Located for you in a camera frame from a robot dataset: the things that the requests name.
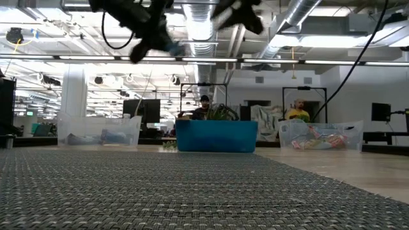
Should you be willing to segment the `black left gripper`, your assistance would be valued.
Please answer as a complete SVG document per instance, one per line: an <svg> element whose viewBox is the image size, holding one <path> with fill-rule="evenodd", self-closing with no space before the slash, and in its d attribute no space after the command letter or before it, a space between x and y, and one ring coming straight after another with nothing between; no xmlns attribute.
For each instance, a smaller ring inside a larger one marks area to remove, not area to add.
<svg viewBox="0 0 409 230"><path fill-rule="evenodd" d="M126 27L143 42L133 47L129 54L132 63L140 62L149 49L168 52L171 56L184 56L185 46L173 42L167 33L165 10L172 1L154 0L145 7L133 0L89 0L91 11L103 10Z"/></svg>

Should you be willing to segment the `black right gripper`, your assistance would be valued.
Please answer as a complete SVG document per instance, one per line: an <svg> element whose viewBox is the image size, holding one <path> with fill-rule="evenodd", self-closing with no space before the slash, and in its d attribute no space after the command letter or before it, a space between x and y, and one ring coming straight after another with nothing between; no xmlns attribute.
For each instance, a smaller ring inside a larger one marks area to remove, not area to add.
<svg viewBox="0 0 409 230"><path fill-rule="evenodd" d="M212 17L215 18L231 7L236 0L219 0L215 5ZM221 25L220 29L225 29L235 25L243 25L246 30L260 35L264 31L261 19L254 14L253 6L261 4L261 0L240 0L240 6Z"/></svg>

